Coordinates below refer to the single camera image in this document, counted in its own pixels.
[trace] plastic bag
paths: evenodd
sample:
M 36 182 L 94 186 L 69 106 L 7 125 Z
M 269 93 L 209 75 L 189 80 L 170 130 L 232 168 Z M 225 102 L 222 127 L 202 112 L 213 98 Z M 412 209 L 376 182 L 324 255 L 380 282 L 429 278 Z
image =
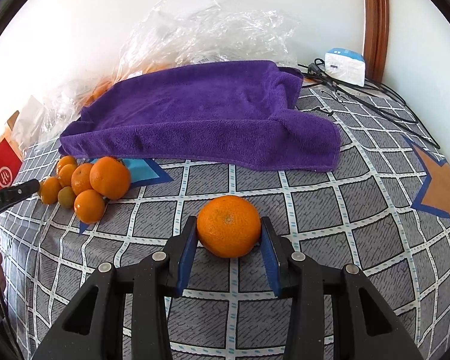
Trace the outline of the plastic bag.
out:
M 160 1 L 132 31 L 120 52 L 114 83 L 205 62 L 260 59 L 296 66 L 296 57 L 286 45 L 298 25 L 291 17 L 216 2 L 177 16 L 169 5 L 170 0 Z
M 111 87 L 111 79 L 75 80 L 39 97 L 30 96 L 20 111 L 12 139 L 25 157 L 32 145 L 41 150 L 56 140 L 65 128 L 77 120 L 84 105 L 90 105 Z

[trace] mandarin orange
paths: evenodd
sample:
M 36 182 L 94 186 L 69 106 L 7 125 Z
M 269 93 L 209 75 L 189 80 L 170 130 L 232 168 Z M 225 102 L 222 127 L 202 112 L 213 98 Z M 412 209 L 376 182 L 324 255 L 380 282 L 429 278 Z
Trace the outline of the mandarin orange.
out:
M 83 163 L 72 174 L 71 187 L 75 195 L 80 195 L 83 191 L 91 190 L 90 171 L 94 166 L 93 163 Z
M 92 225 L 104 216 L 105 202 L 97 191 L 85 190 L 75 198 L 73 209 L 80 221 Z
M 60 169 L 60 172 L 58 173 L 58 180 L 60 181 L 60 185 L 62 187 L 70 187 L 72 185 L 72 175 L 75 169 L 77 169 L 77 166 L 72 163 L 63 165 Z
M 59 179 L 49 177 L 42 183 L 40 188 L 40 198 L 43 204 L 55 204 L 59 199 L 59 192 L 62 189 Z
M 200 242 L 218 257 L 242 257 L 260 238 L 260 215 L 247 200 L 228 195 L 205 204 L 197 217 Z
M 65 157 L 60 158 L 59 161 L 57 162 L 56 168 L 55 168 L 56 175 L 59 175 L 60 169 L 68 164 L 77 166 L 77 160 L 70 155 L 66 155 Z
M 100 158 L 90 170 L 91 187 L 110 200 L 121 199 L 130 184 L 130 171 L 113 157 Z

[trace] wooden door frame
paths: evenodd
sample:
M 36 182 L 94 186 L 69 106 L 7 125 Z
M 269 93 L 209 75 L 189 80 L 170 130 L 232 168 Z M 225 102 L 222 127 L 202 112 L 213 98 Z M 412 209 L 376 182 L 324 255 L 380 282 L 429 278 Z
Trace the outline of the wooden door frame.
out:
M 390 26 L 389 0 L 365 0 L 365 76 L 382 81 L 387 59 Z

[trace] orange star pattern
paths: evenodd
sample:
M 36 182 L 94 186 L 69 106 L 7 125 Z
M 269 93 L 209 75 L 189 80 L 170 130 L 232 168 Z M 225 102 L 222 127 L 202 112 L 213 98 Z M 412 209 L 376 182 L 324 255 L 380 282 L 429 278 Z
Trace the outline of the orange star pattern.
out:
M 447 160 L 437 161 L 413 141 L 408 138 L 405 140 L 427 173 L 412 208 L 450 219 L 450 164 Z

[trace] gray plaid bedsheet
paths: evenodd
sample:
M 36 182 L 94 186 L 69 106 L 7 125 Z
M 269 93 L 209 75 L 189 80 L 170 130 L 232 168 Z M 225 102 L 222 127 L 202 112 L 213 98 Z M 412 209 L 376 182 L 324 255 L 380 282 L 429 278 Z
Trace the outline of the gray plaid bedsheet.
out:
M 408 116 L 392 100 L 369 101 Z M 109 204 L 102 221 L 83 235 L 78 235 L 73 210 L 44 206 L 37 197 L 2 214 L 6 296 L 24 354 L 33 355 L 100 263 L 137 263 L 179 234 L 188 215 L 196 215 L 207 201 L 235 194 L 270 216 L 276 231 L 290 239 L 295 250 L 329 266 L 360 266 L 423 357 L 439 358 L 450 345 L 450 220 L 410 207 L 426 174 L 404 143 L 404 132 L 352 100 L 337 102 L 323 87 L 302 90 L 297 107 L 338 126 L 342 147 L 335 171 L 255 172 L 207 161 L 157 160 L 175 181 L 131 190 Z M 316 107 L 334 114 L 313 110 Z M 414 128 L 424 134 L 420 126 Z M 58 146 L 56 142 L 33 152 L 17 181 L 53 174 Z M 127 297 L 125 359 L 131 358 L 131 301 Z M 325 359 L 332 359 L 330 297 L 324 304 Z M 183 297 L 166 303 L 173 357 L 281 359 L 290 305 L 289 300 L 275 299 L 258 250 L 228 260 L 199 248 L 188 289 Z

